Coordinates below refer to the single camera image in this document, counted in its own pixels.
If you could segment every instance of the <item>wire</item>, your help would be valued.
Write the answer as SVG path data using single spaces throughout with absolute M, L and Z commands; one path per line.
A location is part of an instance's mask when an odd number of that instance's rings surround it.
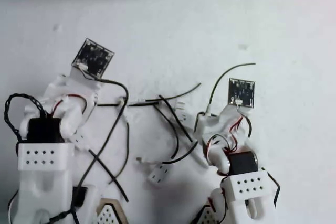
M 238 141 L 237 141 L 237 138 L 234 136 L 234 134 L 232 133 L 232 129 L 236 126 L 238 126 L 240 124 L 240 122 L 242 121 L 243 119 L 243 116 L 241 116 L 237 122 L 235 122 L 229 129 L 229 133 L 231 134 L 233 140 L 235 141 L 235 146 L 231 149 L 230 152 L 235 152 L 238 148 Z
M 76 210 L 74 208 L 71 209 L 71 214 L 72 214 L 72 217 L 73 217 L 73 220 L 74 220 L 75 224 L 79 224 L 79 220 L 78 220 L 78 217 L 77 217 L 77 214 L 76 214 Z
M 182 97 L 186 94 L 189 94 L 191 92 L 193 92 L 195 89 L 197 89 L 202 83 L 197 84 L 195 87 L 193 87 L 192 89 L 182 93 L 182 94 L 178 94 L 175 95 L 173 97 L 168 97 L 166 98 L 166 100 L 171 100 L 171 99 L 175 99 L 175 98 L 179 98 Z M 140 107 L 140 106 L 153 106 L 153 105 L 159 105 L 159 101 L 162 101 L 162 99 L 146 99 L 145 102 L 139 102 L 139 103 L 135 103 L 135 104 L 130 104 L 128 105 L 128 107 Z M 119 106 L 118 103 L 100 103 L 97 104 L 98 107 L 117 107 Z
M 237 106 L 237 111 L 238 111 L 238 113 L 239 113 L 240 115 L 242 115 L 242 116 L 246 119 L 247 124 L 248 124 L 248 134 L 247 134 L 247 137 L 251 137 L 251 134 L 252 134 L 252 123 L 251 123 L 251 120 L 250 120 L 247 116 L 245 116 L 244 114 L 242 114 L 242 113 L 240 112 L 239 108 L 240 108 L 240 106 Z
M 88 80 L 96 80 L 98 82 L 101 82 L 101 83 L 109 83 L 109 84 L 114 84 L 114 85 L 117 85 L 117 86 L 120 86 L 123 88 L 123 90 L 125 91 L 125 103 L 123 104 L 123 106 L 121 107 L 120 111 L 119 111 L 119 114 L 104 142 L 104 144 L 102 145 L 102 147 L 100 148 L 99 152 L 97 153 L 96 157 L 93 159 L 93 161 L 91 162 L 91 164 L 89 165 L 89 167 L 87 168 L 87 170 L 85 171 L 85 173 L 83 174 L 82 178 L 80 179 L 79 183 L 78 183 L 78 186 L 77 186 L 77 190 L 75 191 L 75 196 L 73 199 L 76 199 L 79 195 L 79 191 L 80 191 L 80 188 L 85 180 L 85 178 L 88 176 L 89 172 L 91 171 L 93 165 L 95 164 L 95 162 L 97 161 L 97 159 L 99 158 L 100 154 L 104 151 L 106 145 L 108 144 L 109 140 L 110 140 L 110 136 L 112 135 L 114 129 L 116 128 L 116 125 L 118 124 L 120 118 L 121 118 L 121 115 L 123 114 L 126 106 L 127 106 L 127 102 L 128 102 L 128 99 L 129 99 L 129 92 L 126 88 L 126 86 L 122 83 L 119 83 L 119 82 L 116 82 L 116 81 L 112 81 L 112 80 L 107 80 L 107 79 L 98 79 L 96 77 L 93 77 L 93 79 L 90 79 L 90 78 L 87 78 L 84 74 L 84 72 L 81 70 L 81 73 L 83 74 L 83 76 L 88 79 Z
M 193 142 L 193 139 L 190 137 L 188 131 L 185 129 L 185 127 L 182 125 L 182 123 L 179 121 L 179 119 L 177 118 L 177 115 L 175 114 L 173 108 L 170 106 L 170 104 L 168 103 L 167 99 L 164 98 L 162 95 L 159 95 L 159 97 L 161 98 L 161 100 L 167 105 L 168 109 L 170 110 L 170 112 L 173 114 L 173 116 L 176 119 L 177 124 L 180 126 L 181 130 L 183 131 L 183 133 L 188 137 L 190 142 Z
M 89 150 L 89 153 L 94 157 L 97 158 L 98 163 L 104 168 L 104 170 L 110 175 L 111 179 L 113 182 L 115 182 L 115 184 L 117 185 L 118 189 L 120 190 L 122 196 L 125 198 L 125 200 L 128 202 L 128 197 L 125 193 L 125 191 L 123 190 L 123 188 L 121 187 L 121 185 L 119 184 L 119 182 L 117 181 L 117 177 L 115 177 L 111 171 L 107 168 L 107 166 L 103 163 L 103 161 L 97 157 L 97 155 L 92 151 Z
M 171 159 L 173 159 L 177 155 L 177 153 L 179 151 L 178 148 L 180 148 L 179 135 L 178 135 L 178 133 L 176 131 L 176 128 L 175 128 L 174 124 L 165 116 L 165 114 L 163 114 L 162 111 L 156 105 L 154 105 L 154 108 L 162 115 L 163 118 L 166 119 L 167 123 L 171 126 L 171 128 L 172 128 L 172 130 L 173 130 L 173 132 L 175 134 L 175 137 L 176 137 L 176 148 L 175 148 L 175 151 L 174 151 L 173 155 L 171 156 Z
M 279 197 L 279 193 L 280 193 L 280 185 L 279 183 L 275 180 L 275 178 L 273 178 L 273 176 L 267 172 L 267 175 L 268 177 L 270 177 L 270 179 L 274 182 L 274 184 L 276 184 L 276 186 L 278 187 L 277 188 L 277 192 L 275 193 L 275 196 L 274 196 L 274 206 L 276 207 L 277 206 L 277 201 L 278 201 L 278 197 Z
M 21 143 L 22 142 L 22 137 L 19 134 L 19 130 L 14 127 L 14 125 L 11 123 L 11 121 L 9 119 L 9 116 L 8 116 L 11 101 L 15 97 L 22 97 L 22 98 L 25 98 L 25 99 L 29 99 L 36 106 L 38 111 L 40 112 L 40 118 L 46 118 L 47 117 L 47 112 L 43 109 L 42 104 L 35 97 L 32 97 L 31 95 L 14 93 L 14 94 L 11 94 L 8 97 L 8 99 L 5 103 L 4 120 L 7 123 L 7 125 L 10 127 L 10 129 L 13 131 L 13 133 L 16 135 L 17 140 Z
M 124 171 L 124 169 L 126 167 L 126 164 L 127 164 L 127 161 L 128 161 L 128 158 L 129 158 L 129 155 L 130 155 L 130 124 L 128 122 L 126 123 L 126 129 L 127 129 L 126 158 L 125 158 L 125 161 L 124 161 L 120 171 L 117 173 L 116 178 L 118 178 L 119 175 Z M 113 181 L 115 181 L 115 179 L 112 179 L 109 182 L 109 185 L 112 184 Z
M 78 98 L 81 98 L 81 99 L 84 101 L 84 103 L 85 103 L 84 108 L 83 108 L 83 111 L 82 111 L 82 114 L 84 114 L 84 112 L 85 112 L 85 110 L 86 110 L 86 108 L 87 108 L 87 106 L 88 106 L 88 102 L 87 102 L 87 100 L 86 100 L 84 97 L 82 97 L 81 95 L 78 95 L 78 94 L 67 94 L 66 97 L 78 97 Z M 53 111 L 51 112 L 51 116 L 54 115 L 54 113 L 55 113 L 57 107 L 58 107 L 62 102 L 63 102 L 63 99 L 59 100 L 59 101 L 56 103 L 56 105 L 55 105 L 54 108 L 53 108 Z
M 145 101 L 146 102 L 156 102 L 156 101 L 163 101 L 163 99 L 166 99 L 166 100 L 172 100 L 172 99 L 175 99 L 175 98 L 179 98 L 179 97 L 182 97 L 186 94 L 189 94 L 191 92 L 193 92 L 195 89 L 197 89 L 202 83 L 200 82 L 199 84 L 197 84 L 195 87 L 193 87 L 192 89 L 182 93 L 182 94 L 178 94 L 178 95 L 175 95 L 173 97 L 167 97 L 167 98 L 160 98 L 160 99 L 146 99 Z
M 12 224 L 12 218 L 11 218 L 12 205 L 13 205 L 14 199 L 15 199 L 16 195 L 18 194 L 18 192 L 19 192 L 19 190 L 16 190 L 16 192 L 14 193 L 14 195 L 12 196 L 12 198 L 8 202 L 7 211 L 8 211 L 8 222 L 9 222 L 9 224 Z
M 235 69 L 235 68 L 238 68 L 238 67 L 243 67 L 243 66 L 250 66 L 250 65 L 255 65 L 255 63 L 245 63 L 245 64 L 239 64 L 239 65 L 236 65 L 236 66 L 233 66 L 231 68 L 229 68 L 228 70 L 226 70 L 224 73 L 222 73 L 222 75 L 218 78 L 218 80 L 216 81 L 213 89 L 212 89 L 212 92 L 211 92 L 211 95 L 210 95 L 210 99 L 209 99 L 209 104 L 212 103 L 212 98 L 214 96 L 214 93 L 215 93 L 215 90 L 217 88 L 217 85 L 219 84 L 220 80 L 223 78 L 224 75 L 226 75 L 227 73 L 229 73 L 231 70 Z
M 164 162 L 162 162 L 162 164 L 168 165 L 168 164 L 174 164 L 178 161 L 181 161 L 182 159 L 187 157 L 191 152 L 193 152 L 193 150 L 196 148 L 197 145 L 198 145 L 198 142 L 196 141 L 196 143 L 193 145 L 193 147 L 191 147 L 190 150 L 186 154 L 184 154 L 182 157 L 179 157 L 178 159 L 175 159 L 175 160 L 172 160 L 172 161 L 164 161 Z
M 128 107 L 141 107 L 141 106 L 152 106 L 152 105 L 159 105 L 159 102 L 147 102 L 147 103 L 135 103 L 130 104 Z
M 226 201 L 226 195 L 225 195 L 225 189 L 224 188 L 222 188 L 222 192 L 223 192 L 223 196 L 224 196 L 224 200 L 225 200 L 225 213 L 224 213 L 224 216 L 223 216 L 222 220 L 219 221 L 217 224 L 223 223 L 223 221 L 225 220 L 226 214 L 227 214 L 227 210 L 228 210 L 228 205 L 227 205 L 227 201 Z
M 226 144 L 227 144 L 227 147 L 225 147 L 224 148 L 224 152 L 232 152 L 232 148 L 230 148 L 230 144 L 229 144 L 229 142 L 228 142 L 228 140 L 225 138 L 225 137 L 223 137 L 222 135 L 220 135 L 220 134 L 214 134 L 213 136 L 211 136 L 210 138 L 209 138 L 209 140 L 208 140 L 208 142 L 206 143 L 206 146 L 205 146 L 205 148 L 204 148 L 204 150 L 203 150 L 203 152 L 204 152 L 204 156 L 205 156 L 205 158 L 206 158 L 206 160 L 208 161 L 208 163 L 209 163 L 209 150 L 210 150 L 210 147 L 211 147 L 211 145 L 212 145 L 212 140 L 213 139 L 215 139 L 216 137 L 221 137 L 225 142 L 226 142 Z

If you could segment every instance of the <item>circuit board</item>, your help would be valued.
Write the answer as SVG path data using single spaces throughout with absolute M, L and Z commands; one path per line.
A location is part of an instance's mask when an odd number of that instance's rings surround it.
M 254 88 L 255 83 L 253 81 L 230 78 L 228 104 L 253 108 Z
M 80 68 L 91 76 L 101 78 L 113 55 L 114 52 L 90 39 L 86 39 L 72 62 L 72 66 Z

